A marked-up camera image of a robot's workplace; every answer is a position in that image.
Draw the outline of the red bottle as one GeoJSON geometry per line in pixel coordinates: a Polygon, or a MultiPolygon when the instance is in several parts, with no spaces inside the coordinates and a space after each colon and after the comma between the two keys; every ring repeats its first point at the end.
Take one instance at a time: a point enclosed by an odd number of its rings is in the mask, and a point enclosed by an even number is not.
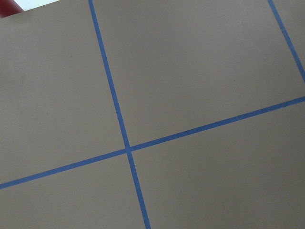
{"type": "Polygon", "coordinates": [[[5,18],[24,10],[14,0],[0,0],[0,18],[5,18]]]}

